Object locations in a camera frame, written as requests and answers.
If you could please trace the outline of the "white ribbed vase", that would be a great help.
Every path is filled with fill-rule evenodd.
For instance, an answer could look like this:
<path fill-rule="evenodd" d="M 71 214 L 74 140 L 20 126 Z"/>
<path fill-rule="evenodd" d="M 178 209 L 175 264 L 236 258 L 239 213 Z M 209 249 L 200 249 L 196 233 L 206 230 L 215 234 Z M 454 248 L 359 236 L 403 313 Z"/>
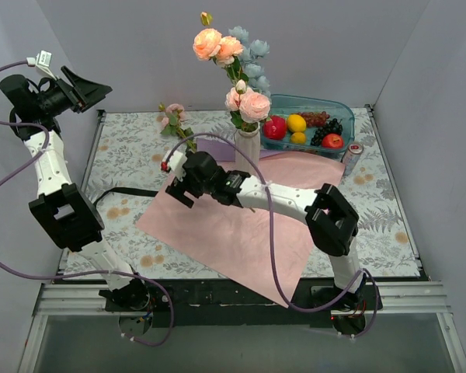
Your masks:
<path fill-rule="evenodd" d="M 237 130 L 235 132 L 235 145 L 247 155 L 256 166 L 258 165 L 261 149 L 259 127 L 251 132 Z M 251 175 L 256 174 L 252 164 L 238 151 L 235 152 L 235 168 L 250 173 Z"/>

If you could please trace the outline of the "pink flower stem with bud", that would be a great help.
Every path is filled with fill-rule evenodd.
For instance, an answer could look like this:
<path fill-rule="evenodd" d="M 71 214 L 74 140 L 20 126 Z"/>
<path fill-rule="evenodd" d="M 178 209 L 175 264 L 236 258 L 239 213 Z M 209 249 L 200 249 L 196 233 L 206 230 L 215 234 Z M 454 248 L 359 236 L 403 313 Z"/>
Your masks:
<path fill-rule="evenodd" d="M 158 105 L 162 135 L 175 135 L 180 139 L 188 138 L 193 134 L 191 128 L 184 128 L 184 106 L 172 103 L 166 106 L 164 103 Z"/>

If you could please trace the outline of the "black ribbon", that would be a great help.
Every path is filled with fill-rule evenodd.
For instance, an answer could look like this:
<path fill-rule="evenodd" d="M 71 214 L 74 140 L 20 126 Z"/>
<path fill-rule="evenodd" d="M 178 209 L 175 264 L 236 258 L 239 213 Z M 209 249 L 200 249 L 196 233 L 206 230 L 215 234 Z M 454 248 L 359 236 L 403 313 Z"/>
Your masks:
<path fill-rule="evenodd" d="M 155 197 L 158 194 L 157 190 L 144 190 L 133 187 L 121 187 L 115 186 L 109 190 L 104 191 L 99 197 L 97 197 L 92 204 L 96 207 L 97 204 L 108 194 L 120 193 L 125 195 L 137 196 L 137 197 Z"/>

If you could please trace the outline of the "white pink flower stem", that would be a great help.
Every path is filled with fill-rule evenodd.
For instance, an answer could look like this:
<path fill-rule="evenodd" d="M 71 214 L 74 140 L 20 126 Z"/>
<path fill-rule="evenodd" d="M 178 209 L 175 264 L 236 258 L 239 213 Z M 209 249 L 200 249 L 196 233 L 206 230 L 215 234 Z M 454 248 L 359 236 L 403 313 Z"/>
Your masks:
<path fill-rule="evenodd" d="M 255 92 L 244 80 L 239 80 L 226 94 L 224 102 L 235 128 L 244 132 L 256 131 L 267 121 L 271 102 L 262 93 Z"/>

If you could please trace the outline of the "purple pink wrapping paper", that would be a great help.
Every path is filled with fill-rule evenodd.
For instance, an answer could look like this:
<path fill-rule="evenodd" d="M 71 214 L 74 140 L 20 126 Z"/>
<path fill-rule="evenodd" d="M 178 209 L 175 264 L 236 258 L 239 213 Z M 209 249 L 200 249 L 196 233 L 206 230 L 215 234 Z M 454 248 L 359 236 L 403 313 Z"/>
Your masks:
<path fill-rule="evenodd" d="M 319 189 L 339 185 L 344 165 L 305 152 L 279 152 L 259 160 L 268 182 Z M 136 227 L 176 251 L 202 263 L 283 307 L 270 264 L 269 212 L 224 206 L 204 195 L 188 208 L 165 193 L 170 176 Z M 275 214 L 276 269 L 283 292 L 294 294 L 313 250 L 308 228 Z"/>

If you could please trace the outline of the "peach flower stem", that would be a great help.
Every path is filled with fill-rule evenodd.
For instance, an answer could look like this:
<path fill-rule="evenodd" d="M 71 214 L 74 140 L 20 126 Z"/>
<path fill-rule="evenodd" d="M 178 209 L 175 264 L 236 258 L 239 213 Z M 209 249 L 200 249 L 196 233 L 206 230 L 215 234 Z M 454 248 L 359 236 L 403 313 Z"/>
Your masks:
<path fill-rule="evenodd" d="M 240 55 L 244 46 L 233 36 L 223 36 L 213 28 L 213 16 L 208 12 L 201 12 L 200 22 L 203 29 L 193 40 L 193 51 L 200 61 L 213 61 L 216 66 L 225 70 L 228 79 L 241 95 L 247 92 L 249 78 L 244 74 L 240 63 Z"/>

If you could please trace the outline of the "blue flower stem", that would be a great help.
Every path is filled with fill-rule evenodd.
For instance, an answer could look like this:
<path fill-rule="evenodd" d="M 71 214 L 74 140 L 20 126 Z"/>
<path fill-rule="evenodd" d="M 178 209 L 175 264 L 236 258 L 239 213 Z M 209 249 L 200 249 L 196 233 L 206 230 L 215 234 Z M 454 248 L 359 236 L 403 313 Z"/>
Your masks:
<path fill-rule="evenodd" d="M 264 40 L 250 40 L 249 32 L 236 26 L 228 30 L 231 37 L 240 41 L 243 52 L 238 56 L 243 73 L 248 77 L 249 86 L 256 92 L 270 98 L 270 81 L 265 75 L 262 59 L 270 52 L 269 44 Z"/>

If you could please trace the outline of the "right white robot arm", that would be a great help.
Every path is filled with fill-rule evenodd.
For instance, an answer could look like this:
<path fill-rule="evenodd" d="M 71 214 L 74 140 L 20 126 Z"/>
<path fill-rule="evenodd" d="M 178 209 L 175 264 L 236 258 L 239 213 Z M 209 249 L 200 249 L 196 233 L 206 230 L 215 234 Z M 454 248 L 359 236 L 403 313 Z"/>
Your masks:
<path fill-rule="evenodd" d="M 364 304 L 369 274 L 356 250 L 359 217 L 336 186 L 326 183 L 311 190 L 267 183 L 244 171 L 225 170 L 207 152 L 168 152 L 161 169 L 174 176 L 166 193 L 187 207 L 207 194 L 225 206 L 261 209 L 305 224 L 315 247 L 329 256 L 333 271 L 332 288 L 318 292 L 319 309 L 344 311 Z"/>

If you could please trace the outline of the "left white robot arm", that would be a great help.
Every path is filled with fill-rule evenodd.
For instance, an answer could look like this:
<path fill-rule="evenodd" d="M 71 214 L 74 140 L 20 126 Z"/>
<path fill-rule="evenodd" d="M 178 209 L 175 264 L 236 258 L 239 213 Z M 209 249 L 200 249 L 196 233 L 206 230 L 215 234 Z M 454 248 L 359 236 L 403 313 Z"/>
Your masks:
<path fill-rule="evenodd" d="M 150 293 L 103 238 L 103 219 L 96 206 L 71 180 L 64 160 L 64 142 L 57 116 L 66 110 L 83 113 L 106 98 L 108 85 L 81 78 L 62 67 L 64 78 L 42 78 L 45 90 L 23 75 L 0 81 L 0 90 L 12 104 L 10 120 L 19 118 L 14 130 L 32 156 L 37 157 L 37 198 L 29 208 L 55 245 L 87 259 L 101 271 L 108 288 L 100 295 L 116 305 L 140 311 L 148 307 Z"/>

